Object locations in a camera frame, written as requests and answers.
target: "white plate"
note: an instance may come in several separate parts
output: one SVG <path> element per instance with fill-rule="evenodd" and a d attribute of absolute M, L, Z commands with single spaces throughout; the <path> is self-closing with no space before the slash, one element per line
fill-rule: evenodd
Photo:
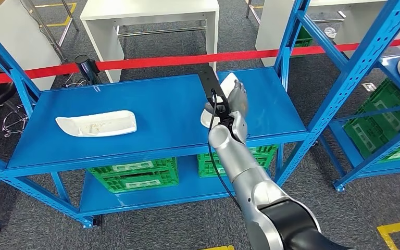
<path fill-rule="evenodd" d="M 231 91 L 234 89 L 235 86 L 235 81 L 238 80 L 237 77 L 234 75 L 234 73 L 230 73 L 220 84 L 221 89 L 223 90 L 224 96 L 226 98 L 229 97 L 229 94 L 231 94 Z M 212 114 L 203 109 L 202 115 L 200 116 L 200 122 L 202 123 L 203 126 L 209 128 L 209 125 L 211 123 L 211 117 Z M 214 122 L 212 123 L 212 126 L 216 126 L 220 122 L 220 118 L 215 117 Z"/>
<path fill-rule="evenodd" d="M 137 130 L 135 115 L 128 110 L 79 117 L 57 117 L 56 122 L 65 133 L 77 137 L 113 136 Z"/>

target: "black cable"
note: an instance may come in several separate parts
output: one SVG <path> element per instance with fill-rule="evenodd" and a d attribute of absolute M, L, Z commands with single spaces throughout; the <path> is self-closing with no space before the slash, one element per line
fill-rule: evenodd
<path fill-rule="evenodd" d="M 211 132 L 211 129 L 213 128 L 214 116 L 215 116 L 215 112 L 217 110 L 217 94 L 215 93 L 214 90 L 212 90 L 212 94 L 214 95 L 214 111 L 212 112 L 211 123 L 209 124 L 209 132 L 208 132 L 208 134 Z M 218 179 L 220 179 L 220 182 L 223 185 L 224 189 L 226 189 L 226 192 L 228 192 L 229 196 L 232 198 L 232 200 L 234 200 L 235 204 L 237 205 L 237 207 L 241 211 L 241 207 L 240 207 L 239 203 L 237 202 L 235 197 L 232 195 L 231 191 L 226 186 L 225 182 L 221 178 L 220 173 L 218 172 L 217 166 L 215 165 L 215 161 L 214 161 L 214 158 L 213 158 L 213 152 L 212 152 L 211 144 L 209 143 L 209 140 L 208 140 L 208 149 L 209 149 L 209 156 L 211 157 L 212 165 L 213 165 L 213 167 L 215 169 L 215 173 L 217 173 Z"/>

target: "blue tabletop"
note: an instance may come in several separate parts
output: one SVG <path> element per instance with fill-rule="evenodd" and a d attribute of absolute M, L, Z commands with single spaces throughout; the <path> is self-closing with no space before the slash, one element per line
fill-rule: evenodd
<path fill-rule="evenodd" d="M 248 93 L 248 140 L 306 131 L 272 68 L 233 72 Z M 218 73 L 220 80 L 227 75 L 228 72 Z M 196 74 L 103 84 L 98 88 L 100 91 L 85 86 L 42 92 L 7 168 L 58 162 L 81 164 L 95 159 L 102 160 L 96 166 L 103 166 L 126 159 L 129 162 L 207 151 L 208 130 L 200 123 L 206 97 Z M 116 110 L 135 114 L 136 132 L 73 137 L 55 121 L 56 117 Z M 180 151 L 186 148 L 201 148 L 203 152 Z M 105 158 L 118 160 L 103 161 Z"/>

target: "gray carpet floor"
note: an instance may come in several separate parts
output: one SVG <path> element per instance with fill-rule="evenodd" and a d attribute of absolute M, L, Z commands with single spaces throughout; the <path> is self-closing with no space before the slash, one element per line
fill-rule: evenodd
<path fill-rule="evenodd" d="M 53 4 L 56 0 L 37 0 L 36 4 Z M 74 16 L 79 19 L 85 0 L 76 0 Z M 219 0 L 220 21 L 218 51 L 243 51 L 255 49 L 257 23 L 244 17 L 243 0 Z M 254 1 L 254 5 L 263 4 Z M 60 7 L 41 8 L 41 15 L 48 23 L 63 22 L 65 12 Z M 68 58 L 87 54 L 97 55 L 81 24 L 80 32 L 71 27 L 63 50 Z M 189 27 L 198 22 L 169 23 L 122 27 L 123 31 Z M 60 37 L 63 27 L 53 27 Z M 171 44 L 159 41 L 172 41 Z M 140 36 L 122 41 L 127 58 L 168 55 L 197 55 L 205 53 L 201 32 Z M 261 67 L 260 60 L 220 62 L 218 70 Z M 143 79 L 198 72 L 200 66 L 178 66 L 124 70 L 122 80 Z M 325 55 L 291 59 L 289 95 L 305 124 L 308 124 L 324 96 L 338 76 L 338 70 Z M 363 82 L 376 85 L 384 79 L 379 70 L 373 70 Z M 78 74 L 72 81 L 80 78 Z M 103 82 L 107 82 L 104 73 Z M 56 78 L 55 87 L 61 86 L 66 77 Z M 337 116 L 354 112 L 367 98 L 361 85 L 353 92 Z M 0 108 L 0 120 L 9 112 Z M 4 138 L 0 131 L 0 158 L 8 160 L 18 141 L 18 136 Z M 346 165 L 341 150 L 328 138 L 335 153 Z M 293 144 L 286 146 L 286 154 Z M 63 173 L 69 195 L 77 205 L 83 184 L 83 170 Z M 316 215 L 323 233 L 330 239 L 357 249 L 387 249 L 376 227 L 400 222 L 400 174 L 356 180 L 337 193 L 332 181 L 338 177 L 327 154 L 321 146 L 313 147 L 304 157 L 284 190 L 306 204 Z M 49 190 L 54 190 L 50 176 L 32 176 L 33 180 Z M 0 249 L 204 249 L 234 245 L 235 249 L 250 249 L 243 219 L 230 198 L 194 202 L 121 212 L 103 216 L 103 226 L 83 229 L 71 218 L 42 204 L 13 187 L 0 185 Z M 400 233 L 391 235 L 400 249 Z"/>

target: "shelf bottom tier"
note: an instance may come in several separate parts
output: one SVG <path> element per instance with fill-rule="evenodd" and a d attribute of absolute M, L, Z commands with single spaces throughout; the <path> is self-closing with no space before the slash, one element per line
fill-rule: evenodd
<path fill-rule="evenodd" d="M 218 177 L 199 177 L 196 155 L 178 157 L 180 184 L 155 189 L 109 192 L 90 173 L 85 175 L 80 213 L 85 216 L 167 206 L 227 197 Z M 227 177 L 224 182 L 233 193 Z"/>
<path fill-rule="evenodd" d="M 343 153 L 349 161 L 351 167 L 355 168 L 364 161 L 364 158 L 361 156 L 355 144 L 352 142 L 346 132 L 344 132 L 343 124 L 344 122 L 331 122 L 329 123 L 328 128 L 332 132 L 333 137 L 336 139 L 336 142 L 340 148 L 343 150 Z M 400 160 L 376 163 L 361 170 L 361 173 L 359 173 L 357 176 L 358 178 L 363 178 L 392 173 L 400 173 Z"/>

